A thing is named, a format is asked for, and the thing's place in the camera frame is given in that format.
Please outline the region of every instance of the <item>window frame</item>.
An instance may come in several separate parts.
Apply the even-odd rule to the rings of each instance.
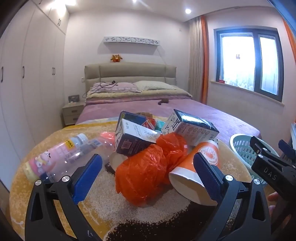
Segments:
[[[254,92],[265,95],[267,97],[273,98],[279,102],[282,102],[283,98],[283,90],[284,90],[284,59],[283,52],[281,48],[281,41],[279,38],[278,31],[261,29],[261,28],[232,28],[232,29],[224,29],[216,31],[216,46],[217,46],[217,71],[216,71],[216,82],[219,82],[220,79],[220,70],[221,66],[223,66],[223,62],[221,63],[221,34],[227,33],[252,33],[254,39],[254,47],[255,47],[255,74],[254,74]],[[261,44],[260,44],[260,36],[272,36],[276,41],[276,50],[278,56],[278,94],[272,94],[270,92],[264,91],[260,88],[262,82],[262,52],[261,52]]]

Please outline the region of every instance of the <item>nightstand drawer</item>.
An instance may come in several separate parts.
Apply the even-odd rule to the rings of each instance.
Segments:
[[[65,125],[75,125],[80,115],[64,116]]]
[[[64,116],[80,115],[84,109],[83,105],[63,109]]]

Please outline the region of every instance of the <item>headboard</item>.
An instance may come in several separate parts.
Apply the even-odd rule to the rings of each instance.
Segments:
[[[101,81],[130,82],[140,80],[161,81],[176,85],[176,67],[148,63],[103,63],[89,64],[84,68],[86,92]]]

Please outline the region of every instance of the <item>metal screw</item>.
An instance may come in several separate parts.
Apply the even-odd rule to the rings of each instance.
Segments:
[[[62,181],[63,182],[67,182],[67,181],[69,181],[70,180],[70,177],[69,176],[64,176],[63,178],[62,178]]]
[[[259,184],[260,184],[260,181],[259,181],[258,179],[254,179],[254,183],[255,183],[256,185],[259,185]]]
[[[41,180],[37,180],[37,181],[35,182],[35,185],[36,185],[36,186],[39,186],[41,183],[42,183]]]
[[[231,175],[226,175],[226,176],[225,176],[225,179],[226,179],[227,181],[232,181],[232,180],[233,180],[233,176],[231,176]]]

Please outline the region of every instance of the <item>window sill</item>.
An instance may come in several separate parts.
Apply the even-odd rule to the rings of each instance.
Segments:
[[[245,92],[248,92],[248,93],[251,93],[251,94],[254,94],[254,95],[257,95],[257,96],[261,96],[261,97],[263,97],[263,98],[266,98],[266,99],[268,99],[268,100],[270,100],[270,101],[273,101],[273,102],[275,102],[275,103],[277,103],[277,104],[279,104],[279,105],[281,105],[281,106],[285,106],[285,104],[282,103],[282,102],[279,102],[279,101],[277,101],[277,100],[275,100],[275,99],[272,99],[272,98],[270,98],[270,97],[268,97],[268,96],[265,96],[265,95],[259,94],[259,93],[254,92],[254,91],[246,90],[246,89],[243,89],[243,88],[240,88],[240,87],[237,87],[237,86],[233,86],[233,85],[223,84],[223,83],[216,82],[216,81],[211,81],[211,83],[218,84],[218,85],[226,85],[226,86],[228,86],[228,87],[230,87],[230,88],[239,89],[239,90],[241,90],[241,91],[245,91]]]

